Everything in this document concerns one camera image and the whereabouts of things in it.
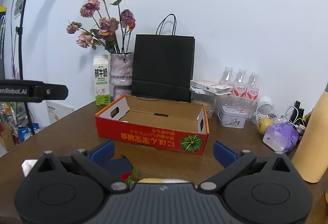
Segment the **water bottle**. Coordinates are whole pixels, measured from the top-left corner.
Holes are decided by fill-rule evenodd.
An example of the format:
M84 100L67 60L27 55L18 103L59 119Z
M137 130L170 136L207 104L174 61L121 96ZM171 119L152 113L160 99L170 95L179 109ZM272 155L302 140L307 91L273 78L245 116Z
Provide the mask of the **water bottle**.
M233 84L233 68L225 67L225 70L219 80L220 84L231 86Z
M237 97L245 97L247 92L247 85L245 82L246 70L239 69L236 79L233 82L233 94Z
M247 101L256 101L259 97L259 74L252 72L247 83L246 99Z

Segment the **black paper shopping bag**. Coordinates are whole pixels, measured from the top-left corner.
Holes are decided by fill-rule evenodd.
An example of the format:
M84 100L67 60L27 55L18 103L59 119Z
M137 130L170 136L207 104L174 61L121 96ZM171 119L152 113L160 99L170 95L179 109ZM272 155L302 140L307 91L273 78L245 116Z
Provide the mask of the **black paper shopping bag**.
M131 94L139 97L189 102L190 81L193 78L195 38L176 35L176 16L170 35L161 31L166 19L155 34L136 35L133 58Z

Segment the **water bottle left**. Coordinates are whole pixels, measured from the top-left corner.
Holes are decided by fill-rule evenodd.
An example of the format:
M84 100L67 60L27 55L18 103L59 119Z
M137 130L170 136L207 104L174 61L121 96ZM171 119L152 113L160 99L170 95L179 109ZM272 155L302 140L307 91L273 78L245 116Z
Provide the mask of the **water bottle left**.
M231 86L233 84L233 68L225 67L225 70L219 80L220 84Z

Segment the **cluttered shelf rack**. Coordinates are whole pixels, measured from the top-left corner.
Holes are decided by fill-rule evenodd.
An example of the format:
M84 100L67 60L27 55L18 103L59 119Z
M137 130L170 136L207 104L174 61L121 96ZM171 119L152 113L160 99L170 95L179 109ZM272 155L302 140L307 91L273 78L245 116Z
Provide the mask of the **cluttered shelf rack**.
M28 125L28 117L23 103L1 102L1 121L11 126L15 144L30 137L31 128Z

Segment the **green yellow apple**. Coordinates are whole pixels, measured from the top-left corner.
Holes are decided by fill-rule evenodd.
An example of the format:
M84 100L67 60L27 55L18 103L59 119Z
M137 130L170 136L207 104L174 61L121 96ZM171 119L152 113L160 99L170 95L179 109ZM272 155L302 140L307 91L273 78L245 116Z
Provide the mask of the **green yellow apple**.
M257 127L257 130L258 130L259 134L264 135L267 128L271 125L273 125L273 120L272 119L270 119L270 118L261 118L257 122L256 127Z

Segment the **clear plastic food container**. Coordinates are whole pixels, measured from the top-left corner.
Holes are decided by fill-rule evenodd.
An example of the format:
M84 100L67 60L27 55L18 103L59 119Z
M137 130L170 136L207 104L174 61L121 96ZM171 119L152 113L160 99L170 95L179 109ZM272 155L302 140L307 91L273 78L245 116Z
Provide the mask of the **clear plastic food container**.
M207 117L211 119L215 108L215 95L193 86L190 87L190 92L191 102L194 104L203 105L205 107Z

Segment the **yellow white plush toy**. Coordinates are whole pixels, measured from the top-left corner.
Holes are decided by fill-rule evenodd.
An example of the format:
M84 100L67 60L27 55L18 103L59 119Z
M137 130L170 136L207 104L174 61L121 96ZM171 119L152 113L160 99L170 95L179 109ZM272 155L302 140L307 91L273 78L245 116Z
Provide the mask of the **yellow white plush toy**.
M181 180L181 179L143 178L138 180L138 183L178 184L178 183L188 183L188 181Z

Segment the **dried pink rose bouquet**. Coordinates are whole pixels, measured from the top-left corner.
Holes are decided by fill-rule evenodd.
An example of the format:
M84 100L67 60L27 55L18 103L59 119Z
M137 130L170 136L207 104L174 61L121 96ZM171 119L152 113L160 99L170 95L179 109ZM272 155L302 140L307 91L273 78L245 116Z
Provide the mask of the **dried pink rose bouquet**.
M136 20L129 9L120 8L122 0L88 0L80 8L80 16L92 19L93 27L71 21L66 27L68 34L80 32L76 43L81 48L97 49L103 46L111 54L127 54Z

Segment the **white green milk carton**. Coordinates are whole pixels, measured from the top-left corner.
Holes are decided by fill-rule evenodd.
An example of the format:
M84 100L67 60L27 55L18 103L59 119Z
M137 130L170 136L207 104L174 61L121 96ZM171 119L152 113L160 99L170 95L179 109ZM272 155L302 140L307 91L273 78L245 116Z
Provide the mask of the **white green milk carton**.
M108 105L111 102L109 91L108 55L95 55L93 58L93 79L96 105Z

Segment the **water bottle middle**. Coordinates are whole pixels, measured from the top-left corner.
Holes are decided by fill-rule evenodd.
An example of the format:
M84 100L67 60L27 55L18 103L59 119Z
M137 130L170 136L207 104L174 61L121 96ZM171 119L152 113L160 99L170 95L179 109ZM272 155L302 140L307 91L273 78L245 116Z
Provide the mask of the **water bottle middle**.
M246 70L239 69L236 79L233 82L233 94L237 97L245 97L247 92L247 85L245 82Z

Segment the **white tissue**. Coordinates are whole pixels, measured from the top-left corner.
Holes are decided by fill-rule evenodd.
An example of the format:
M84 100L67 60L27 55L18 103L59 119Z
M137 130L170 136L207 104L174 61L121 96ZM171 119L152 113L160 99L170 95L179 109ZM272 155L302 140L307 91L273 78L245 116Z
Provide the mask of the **white tissue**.
M22 172L24 177L27 177L32 168L35 166L35 164L38 162L36 159L29 159L24 160L24 162L21 164Z

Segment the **navy blue zip pouch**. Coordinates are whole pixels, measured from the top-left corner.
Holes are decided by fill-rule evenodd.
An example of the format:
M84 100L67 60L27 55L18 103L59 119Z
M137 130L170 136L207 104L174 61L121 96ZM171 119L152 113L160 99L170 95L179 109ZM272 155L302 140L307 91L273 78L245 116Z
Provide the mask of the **navy blue zip pouch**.
M124 182L128 180L128 177L132 175L133 171L132 164L125 156L110 160L103 168Z

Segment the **water bottle right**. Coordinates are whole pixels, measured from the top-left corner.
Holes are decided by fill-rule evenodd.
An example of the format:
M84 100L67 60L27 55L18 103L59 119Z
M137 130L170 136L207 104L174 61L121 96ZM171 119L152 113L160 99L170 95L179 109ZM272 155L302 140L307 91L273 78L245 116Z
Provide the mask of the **water bottle right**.
M256 101L259 97L259 74L252 72L247 83L246 99L247 101Z

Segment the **purple tissue pack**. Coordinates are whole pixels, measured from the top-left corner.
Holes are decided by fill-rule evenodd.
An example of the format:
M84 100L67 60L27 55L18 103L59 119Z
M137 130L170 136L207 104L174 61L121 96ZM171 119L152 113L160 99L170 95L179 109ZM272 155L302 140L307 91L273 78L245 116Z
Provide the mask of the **purple tissue pack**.
M298 132L289 122L270 125L262 138L262 142L269 148L284 153L291 151L297 141Z

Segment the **yellow thermos jug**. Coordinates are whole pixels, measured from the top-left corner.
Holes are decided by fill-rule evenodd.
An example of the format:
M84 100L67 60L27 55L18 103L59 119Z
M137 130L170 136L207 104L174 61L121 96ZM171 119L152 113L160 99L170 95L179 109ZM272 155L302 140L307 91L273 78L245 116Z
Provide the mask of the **yellow thermos jug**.
M324 91L291 162L306 182L317 183L327 170L327 161L327 91Z

